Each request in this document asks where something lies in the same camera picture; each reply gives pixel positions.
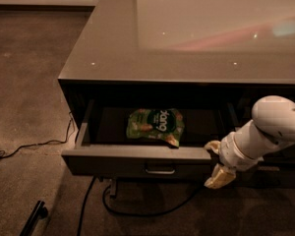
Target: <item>glossy tabletop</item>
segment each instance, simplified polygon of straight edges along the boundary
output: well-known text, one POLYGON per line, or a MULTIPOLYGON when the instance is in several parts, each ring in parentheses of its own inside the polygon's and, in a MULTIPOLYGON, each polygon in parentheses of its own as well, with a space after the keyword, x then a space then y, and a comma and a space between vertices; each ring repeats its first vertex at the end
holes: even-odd
POLYGON ((295 0, 100 0, 59 79, 295 85, 295 0))

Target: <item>wire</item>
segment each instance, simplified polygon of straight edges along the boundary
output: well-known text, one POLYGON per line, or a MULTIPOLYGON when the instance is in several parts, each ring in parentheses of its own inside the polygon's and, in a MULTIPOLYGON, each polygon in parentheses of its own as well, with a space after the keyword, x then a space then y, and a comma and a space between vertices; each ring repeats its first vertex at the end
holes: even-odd
POLYGON ((84 216, 84 213, 85 213, 85 208, 86 208, 86 204, 87 204, 87 201, 88 201, 89 192, 90 192, 91 187, 93 186, 95 180, 96 180, 96 177, 93 176, 91 181, 90 181, 90 184, 88 186, 88 190, 86 192, 85 199, 83 200, 83 204, 82 204, 82 208, 81 208, 81 215, 80 215, 80 219, 79 219, 79 227, 78 227, 77 236, 81 235, 83 216, 84 216))
POLYGON ((69 116, 70 116, 70 121, 69 121, 69 124, 68 124, 68 127, 67 127, 66 138, 65 138, 64 141, 50 140, 50 141, 47 141, 45 143, 38 143, 38 144, 19 146, 16 150, 14 150, 12 153, 7 154, 7 155, 4 155, 6 153, 5 150, 0 150, 0 160, 4 159, 4 158, 9 158, 9 157, 15 155, 22 148, 41 147, 41 146, 45 146, 45 145, 63 145, 63 144, 66 144, 69 141, 69 138, 72 136, 72 134, 75 133, 75 131, 76 131, 73 116, 72 116, 71 112, 69 113, 69 116), (73 125, 73 132, 69 135, 71 125, 73 125))
POLYGON ((165 211, 161 211, 161 212, 155 212, 155 213, 146 213, 146 214, 143 214, 143 213, 131 213, 131 212, 124 212, 124 211, 119 211, 119 210, 115 210, 111 207, 109 207, 109 205, 107 204, 106 202, 106 196, 107 196, 107 193, 110 189, 110 185, 104 190, 103 194, 102 194, 102 202, 105 206, 105 208, 111 212, 111 213, 114 213, 114 214, 117 214, 117 215, 122 215, 122 216, 137 216, 137 217, 153 217, 153 216, 162 216, 162 215, 165 215, 165 214, 168 214, 180 207, 182 207, 183 205, 185 205, 187 202, 189 202, 198 192, 200 189, 203 188, 203 186, 200 186, 198 187, 190 197, 188 197, 187 200, 185 200, 184 202, 182 202, 181 204, 179 204, 178 206, 175 206, 171 209, 168 209, 168 210, 165 210, 165 211))

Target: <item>black metal bar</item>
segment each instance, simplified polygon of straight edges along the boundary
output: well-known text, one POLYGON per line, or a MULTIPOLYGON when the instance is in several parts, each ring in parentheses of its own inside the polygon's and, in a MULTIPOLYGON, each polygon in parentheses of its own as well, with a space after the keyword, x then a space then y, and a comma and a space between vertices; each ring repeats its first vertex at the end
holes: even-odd
POLYGON ((20 236, 29 236, 31 235, 34 227, 36 226, 36 223, 39 218, 44 218, 48 215, 48 210, 46 207, 44 207, 45 202, 44 201, 38 201, 35 208, 31 212, 31 215, 29 216, 29 219, 24 226, 20 236))

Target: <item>green chip bag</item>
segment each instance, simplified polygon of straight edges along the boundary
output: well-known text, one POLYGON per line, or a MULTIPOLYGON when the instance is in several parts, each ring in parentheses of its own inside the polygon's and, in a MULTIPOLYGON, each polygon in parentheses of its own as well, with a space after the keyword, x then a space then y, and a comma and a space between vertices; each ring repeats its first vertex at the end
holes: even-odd
POLYGON ((178 147, 184 127, 177 109, 138 109, 128 119, 127 138, 164 140, 178 147))

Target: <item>snack bag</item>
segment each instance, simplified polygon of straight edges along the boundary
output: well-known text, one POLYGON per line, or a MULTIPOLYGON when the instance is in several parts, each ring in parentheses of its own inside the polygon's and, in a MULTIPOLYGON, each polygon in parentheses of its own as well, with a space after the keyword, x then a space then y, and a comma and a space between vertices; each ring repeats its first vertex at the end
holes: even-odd
POLYGON ((178 147, 184 127, 183 116, 177 109, 138 109, 128 119, 127 138, 164 140, 178 147))

